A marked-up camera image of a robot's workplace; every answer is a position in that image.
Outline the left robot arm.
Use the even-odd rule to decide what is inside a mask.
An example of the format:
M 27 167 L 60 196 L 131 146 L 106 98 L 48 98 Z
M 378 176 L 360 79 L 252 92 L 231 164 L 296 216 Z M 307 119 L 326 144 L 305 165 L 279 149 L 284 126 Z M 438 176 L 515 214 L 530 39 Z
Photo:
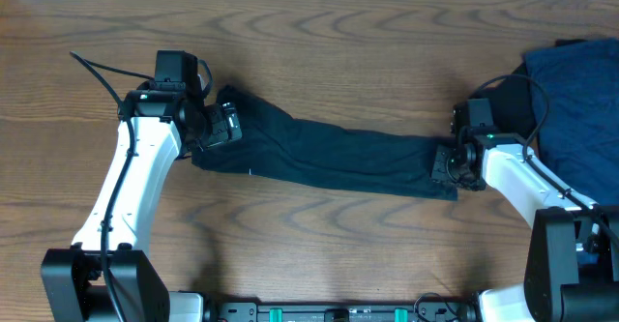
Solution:
M 236 106 L 131 91 L 119 106 L 112 163 L 88 219 L 67 249 L 49 249 L 41 277 L 57 321 L 215 321 L 215 304 L 170 291 L 149 259 L 151 229 L 172 164 L 241 138 Z

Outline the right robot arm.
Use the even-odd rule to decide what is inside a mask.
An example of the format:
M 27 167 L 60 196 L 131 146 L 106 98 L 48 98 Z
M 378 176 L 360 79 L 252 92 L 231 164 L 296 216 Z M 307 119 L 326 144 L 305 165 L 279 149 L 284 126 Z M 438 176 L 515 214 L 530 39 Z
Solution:
M 479 293 L 478 320 L 617 320 L 617 207 L 569 187 L 513 133 L 462 129 L 453 145 L 438 146 L 431 177 L 497 190 L 531 228 L 523 282 Z

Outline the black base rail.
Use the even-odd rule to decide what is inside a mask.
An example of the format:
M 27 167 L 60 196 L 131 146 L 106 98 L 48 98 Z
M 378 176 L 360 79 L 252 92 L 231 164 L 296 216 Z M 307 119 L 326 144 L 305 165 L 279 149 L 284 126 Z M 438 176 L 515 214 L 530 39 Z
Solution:
M 291 304 L 238 301 L 216 303 L 197 292 L 169 294 L 171 321 L 202 322 L 475 322 L 476 306 L 426 294 L 413 303 Z

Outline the black garment under blue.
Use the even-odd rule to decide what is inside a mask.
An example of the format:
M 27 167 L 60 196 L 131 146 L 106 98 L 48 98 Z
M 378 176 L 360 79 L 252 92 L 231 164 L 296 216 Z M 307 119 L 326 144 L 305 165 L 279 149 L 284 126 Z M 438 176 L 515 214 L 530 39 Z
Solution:
M 522 63 L 513 74 L 528 75 Z M 520 77 L 509 77 L 498 84 L 477 90 L 473 99 L 488 99 L 495 126 L 504 133 L 517 133 L 527 138 L 536 127 L 529 83 Z

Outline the dark teal t-shirt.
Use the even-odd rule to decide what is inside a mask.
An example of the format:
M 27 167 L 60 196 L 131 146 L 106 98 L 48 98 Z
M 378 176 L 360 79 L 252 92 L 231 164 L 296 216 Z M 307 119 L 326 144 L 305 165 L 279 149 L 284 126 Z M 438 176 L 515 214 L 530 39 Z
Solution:
M 208 171 L 257 175 L 331 190 L 353 190 L 454 201 L 457 188 L 431 179 L 443 137 L 347 130 L 297 119 L 232 86 L 216 102 L 236 106 L 242 136 L 194 153 Z

